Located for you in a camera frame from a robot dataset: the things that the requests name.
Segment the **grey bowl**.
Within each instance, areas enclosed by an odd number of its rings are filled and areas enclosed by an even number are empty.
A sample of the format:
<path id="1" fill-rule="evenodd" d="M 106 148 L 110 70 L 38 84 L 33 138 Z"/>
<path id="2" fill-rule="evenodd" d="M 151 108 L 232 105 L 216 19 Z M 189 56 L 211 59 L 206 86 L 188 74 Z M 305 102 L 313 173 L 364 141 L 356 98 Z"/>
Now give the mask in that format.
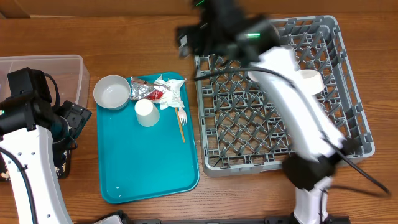
<path id="1" fill-rule="evenodd" d="M 130 99 L 130 83 L 119 75 L 108 75 L 100 79 L 93 90 L 97 105 L 109 110 L 125 107 Z"/>

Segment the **foil wrapper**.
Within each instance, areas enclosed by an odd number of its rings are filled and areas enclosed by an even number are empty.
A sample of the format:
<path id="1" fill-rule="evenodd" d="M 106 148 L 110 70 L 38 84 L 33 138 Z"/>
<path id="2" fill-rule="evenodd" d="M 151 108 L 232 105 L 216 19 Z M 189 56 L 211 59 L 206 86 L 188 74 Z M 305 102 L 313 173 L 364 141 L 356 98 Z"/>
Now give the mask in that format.
<path id="1" fill-rule="evenodd" d="M 147 99 L 147 96 L 154 90 L 159 90 L 164 92 L 164 86 L 149 83 L 145 80 L 136 77 L 131 77 L 130 86 L 131 86 L 130 99 L 133 101 Z"/>

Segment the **red sauce packet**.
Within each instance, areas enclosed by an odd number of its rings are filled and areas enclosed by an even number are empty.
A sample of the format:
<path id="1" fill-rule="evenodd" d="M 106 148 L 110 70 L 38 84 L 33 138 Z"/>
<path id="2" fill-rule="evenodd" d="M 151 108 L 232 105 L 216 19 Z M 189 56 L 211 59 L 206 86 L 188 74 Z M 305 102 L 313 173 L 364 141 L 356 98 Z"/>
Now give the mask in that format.
<path id="1" fill-rule="evenodd" d="M 152 101 L 156 101 L 156 100 L 161 99 L 161 97 L 162 97 L 163 94 L 164 94 L 164 93 L 163 93 L 162 91 L 154 90 L 153 92 L 151 92 L 151 93 L 147 96 L 147 99 L 148 99 L 148 100 L 152 100 Z"/>

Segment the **white bowl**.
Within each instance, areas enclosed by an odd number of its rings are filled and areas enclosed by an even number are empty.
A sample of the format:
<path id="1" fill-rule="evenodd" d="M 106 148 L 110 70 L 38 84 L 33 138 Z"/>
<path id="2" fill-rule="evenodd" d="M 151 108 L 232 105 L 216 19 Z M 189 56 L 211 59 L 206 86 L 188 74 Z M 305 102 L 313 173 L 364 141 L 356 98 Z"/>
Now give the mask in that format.
<path id="1" fill-rule="evenodd" d="M 303 79 L 306 90 L 311 95 L 317 95 L 324 89 L 324 82 L 320 72 L 316 70 L 299 70 L 297 72 Z"/>

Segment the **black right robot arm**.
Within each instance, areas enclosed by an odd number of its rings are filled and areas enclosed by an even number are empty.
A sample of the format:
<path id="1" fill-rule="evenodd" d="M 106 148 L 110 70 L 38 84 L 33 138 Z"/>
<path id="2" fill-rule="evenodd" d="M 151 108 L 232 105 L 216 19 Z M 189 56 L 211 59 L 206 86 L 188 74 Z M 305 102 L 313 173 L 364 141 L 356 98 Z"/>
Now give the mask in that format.
<path id="1" fill-rule="evenodd" d="M 295 186 L 291 223 L 332 223 L 327 192 L 337 165 L 359 144 L 330 121 L 298 74 L 294 50 L 281 45 L 279 31 L 264 16 L 248 17 L 234 1 L 193 1 L 201 11 L 197 25 L 179 27 L 181 55 L 217 54 L 241 62 L 269 96 L 293 137 L 295 154 L 282 169 Z"/>

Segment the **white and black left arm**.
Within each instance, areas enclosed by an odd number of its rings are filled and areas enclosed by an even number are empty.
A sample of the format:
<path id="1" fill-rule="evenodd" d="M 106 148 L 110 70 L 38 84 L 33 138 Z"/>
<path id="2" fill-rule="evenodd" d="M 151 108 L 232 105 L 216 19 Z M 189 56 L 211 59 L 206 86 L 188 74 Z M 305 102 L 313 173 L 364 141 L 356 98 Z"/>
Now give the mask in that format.
<path id="1" fill-rule="evenodd" d="M 50 75 L 23 68 L 8 73 L 11 96 L 1 102 L 1 155 L 11 178 L 20 223 L 71 223 L 56 166 L 78 147 L 91 111 L 53 99 Z"/>

